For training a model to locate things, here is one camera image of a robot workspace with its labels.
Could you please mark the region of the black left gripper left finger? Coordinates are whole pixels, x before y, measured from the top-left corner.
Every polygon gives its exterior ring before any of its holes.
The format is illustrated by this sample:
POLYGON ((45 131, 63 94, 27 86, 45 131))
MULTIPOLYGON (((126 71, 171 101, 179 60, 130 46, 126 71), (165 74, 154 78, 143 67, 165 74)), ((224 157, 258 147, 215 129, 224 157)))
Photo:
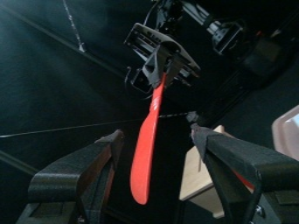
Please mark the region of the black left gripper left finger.
POLYGON ((105 224, 123 144, 117 130, 39 171, 15 224, 105 224))

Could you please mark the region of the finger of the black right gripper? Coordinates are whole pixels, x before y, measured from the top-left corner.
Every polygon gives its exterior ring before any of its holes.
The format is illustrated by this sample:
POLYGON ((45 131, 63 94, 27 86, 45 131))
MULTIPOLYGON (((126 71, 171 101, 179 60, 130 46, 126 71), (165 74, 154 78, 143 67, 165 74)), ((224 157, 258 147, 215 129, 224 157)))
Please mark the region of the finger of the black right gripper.
POLYGON ((153 88, 158 88, 162 83, 165 69, 171 56, 171 51, 166 45, 159 45, 146 60, 143 73, 153 88))
POLYGON ((171 64, 169 66, 167 73, 166 73, 166 83, 165 83, 166 86, 171 85, 175 76, 179 74, 179 72, 183 69, 183 65, 185 65, 185 62, 181 59, 181 56, 174 55, 171 59, 171 64))

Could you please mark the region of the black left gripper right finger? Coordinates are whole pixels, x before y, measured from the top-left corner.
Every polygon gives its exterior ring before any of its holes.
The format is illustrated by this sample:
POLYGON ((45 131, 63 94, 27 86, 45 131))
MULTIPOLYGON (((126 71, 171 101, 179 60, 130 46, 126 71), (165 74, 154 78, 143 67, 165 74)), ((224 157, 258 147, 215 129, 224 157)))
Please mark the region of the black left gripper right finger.
POLYGON ((299 161, 197 124, 191 138, 217 188, 226 224, 299 224, 299 161))

